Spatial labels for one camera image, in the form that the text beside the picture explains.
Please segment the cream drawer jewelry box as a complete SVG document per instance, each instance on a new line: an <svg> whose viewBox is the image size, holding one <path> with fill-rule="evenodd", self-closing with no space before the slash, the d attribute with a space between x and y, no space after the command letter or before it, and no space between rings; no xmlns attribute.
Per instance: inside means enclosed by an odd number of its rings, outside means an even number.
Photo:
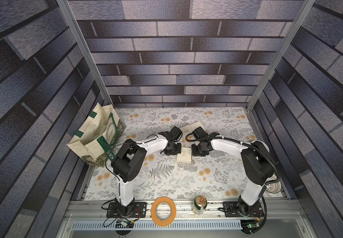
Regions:
<svg viewBox="0 0 343 238"><path fill-rule="evenodd" d="M192 162L192 151L190 147L182 147L181 153L177 155L177 162L178 163L188 163L191 164Z"/></svg>

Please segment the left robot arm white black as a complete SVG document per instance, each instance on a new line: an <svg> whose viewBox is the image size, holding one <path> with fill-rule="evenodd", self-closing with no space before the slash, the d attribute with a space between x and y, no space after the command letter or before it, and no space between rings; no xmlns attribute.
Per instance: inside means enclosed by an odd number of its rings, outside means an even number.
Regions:
<svg viewBox="0 0 343 238"><path fill-rule="evenodd" d="M178 155L181 153L182 131L173 127L170 131L158 133L144 141L126 140L111 161L113 172L119 178L117 201L124 208L134 201L132 181L139 174L146 156L153 153Z"/></svg>

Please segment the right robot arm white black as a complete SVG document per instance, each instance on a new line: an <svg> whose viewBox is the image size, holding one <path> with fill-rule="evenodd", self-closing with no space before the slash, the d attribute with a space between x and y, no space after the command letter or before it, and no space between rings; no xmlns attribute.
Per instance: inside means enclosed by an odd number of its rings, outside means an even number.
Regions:
<svg viewBox="0 0 343 238"><path fill-rule="evenodd" d="M280 176L269 147L262 141L242 142L215 132L208 134L201 127L189 133L185 139L198 142L191 146L193 156L204 157L216 150L241 159L247 176L246 187L239 198L239 206L243 210L259 202L267 185L279 182Z"/></svg>

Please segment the cream jewelry box middle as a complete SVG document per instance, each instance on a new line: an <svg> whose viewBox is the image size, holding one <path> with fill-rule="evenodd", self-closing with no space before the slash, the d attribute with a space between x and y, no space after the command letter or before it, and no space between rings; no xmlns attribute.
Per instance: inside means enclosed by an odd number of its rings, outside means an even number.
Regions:
<svg viewBox="0 0 343 238"><path fill-rule="evenodd" d="M186 136L190 133L192 133L192 128L190 125L181 127L180 130L182 131L182 138L185 140Z"/></svg>

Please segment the cream jewelry box right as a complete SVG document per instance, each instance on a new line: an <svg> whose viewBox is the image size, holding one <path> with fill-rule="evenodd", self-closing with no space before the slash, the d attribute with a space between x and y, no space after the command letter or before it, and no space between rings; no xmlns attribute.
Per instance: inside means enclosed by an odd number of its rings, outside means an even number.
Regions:
<svg viewBox="0 0 343 238"><path fill-rule="evenodd" d="M205 130L204 125L201 122L196 122L196 123L190 124L189 126L192 130L195 130L197 128L202 128Z"/></svg>

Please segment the green drink can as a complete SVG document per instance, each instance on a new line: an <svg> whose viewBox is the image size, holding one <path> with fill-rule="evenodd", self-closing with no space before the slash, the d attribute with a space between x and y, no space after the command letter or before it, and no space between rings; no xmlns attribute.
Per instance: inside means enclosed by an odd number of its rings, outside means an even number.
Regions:
<svg viewBox="0 0 343 238"><path fill-rule="evenodd" d="M207 199L203 195L197 195L192 203L192 212L196 215L202 215L208 205Z"/></svg>

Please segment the orange tape roll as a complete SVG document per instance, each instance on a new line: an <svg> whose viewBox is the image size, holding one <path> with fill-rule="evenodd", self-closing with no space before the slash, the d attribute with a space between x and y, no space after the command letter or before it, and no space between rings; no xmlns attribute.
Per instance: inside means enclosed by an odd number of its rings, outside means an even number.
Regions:
<svg viewBox="0 0 343 238"><path fill-rule="evenodd" d="M175 203L168 197L157 198L151 207L151 218L160 227L169 226L176 217Z"/></svg>

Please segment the cream green tote bag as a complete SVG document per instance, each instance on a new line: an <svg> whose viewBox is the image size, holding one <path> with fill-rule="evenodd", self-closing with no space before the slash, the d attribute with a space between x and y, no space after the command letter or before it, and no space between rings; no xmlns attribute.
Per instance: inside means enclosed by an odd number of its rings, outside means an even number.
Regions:
<svg viewBox="0 0 343 238"><path fill-rule="evenodd" d="M104 167L125 128L112 105L97 103L67 146L87 164Z"/></svg>

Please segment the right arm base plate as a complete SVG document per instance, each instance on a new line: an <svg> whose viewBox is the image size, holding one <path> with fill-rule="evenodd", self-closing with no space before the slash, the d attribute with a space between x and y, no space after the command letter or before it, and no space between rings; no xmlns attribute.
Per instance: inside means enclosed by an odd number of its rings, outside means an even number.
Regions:
<svg viewBox="0 0 343 238"><path fill-rule="evenodd" d="M260 202L249 206L244 202L238 205L237 201L225 201L223 202L223 208L226 217L261 218L265 215Z"/></svg>

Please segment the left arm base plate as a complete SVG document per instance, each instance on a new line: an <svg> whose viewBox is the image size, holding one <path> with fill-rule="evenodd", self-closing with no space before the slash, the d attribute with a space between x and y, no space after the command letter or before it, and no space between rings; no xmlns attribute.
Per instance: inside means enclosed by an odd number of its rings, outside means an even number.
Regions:
<svg viewBox="0 0 343 238"><path fill-rule="evenodd" d="M118 201L111 202L106 208L107 218L145 218L147 211L146 202L132 202L127 207L122 206Z"/></svg>

